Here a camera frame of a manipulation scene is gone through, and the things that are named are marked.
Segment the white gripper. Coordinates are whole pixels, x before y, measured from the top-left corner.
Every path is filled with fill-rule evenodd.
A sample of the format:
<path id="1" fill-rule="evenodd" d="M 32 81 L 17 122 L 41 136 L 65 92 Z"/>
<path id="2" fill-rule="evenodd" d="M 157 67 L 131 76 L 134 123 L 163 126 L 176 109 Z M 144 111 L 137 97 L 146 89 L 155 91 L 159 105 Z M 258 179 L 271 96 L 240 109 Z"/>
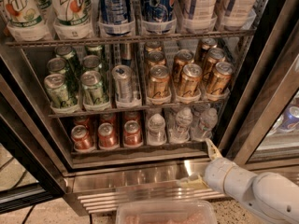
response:
<path id="1" fill-rule="evenodd" d="M 257 175 L 222 158 L 214 143 L 209 138 L 205 141 L 207 154 L 212 162 L 205 170 L 204 179 L 199 174 L 192 174 L 180 179 L 178 185 L 185 189 L 206 189 L 208 185 L 242 204 L 252 204 L 254 201 L 252 184 Z"/>

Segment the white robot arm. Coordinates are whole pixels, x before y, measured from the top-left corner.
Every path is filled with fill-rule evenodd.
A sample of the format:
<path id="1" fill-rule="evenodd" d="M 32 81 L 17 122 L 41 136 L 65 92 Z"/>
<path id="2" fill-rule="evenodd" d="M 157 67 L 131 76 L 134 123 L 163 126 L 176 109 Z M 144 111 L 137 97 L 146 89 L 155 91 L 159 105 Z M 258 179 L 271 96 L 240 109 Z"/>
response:
<path id="1" fill-rule="evenodd" d="M 283 175 L 255 174 L 224 158 L 205 140 L 210 163 L 202 175 L 181 178 L 185 189 L 211 188 L 239 202 L 266 224 L 299 224 L 299 186 Z"/>

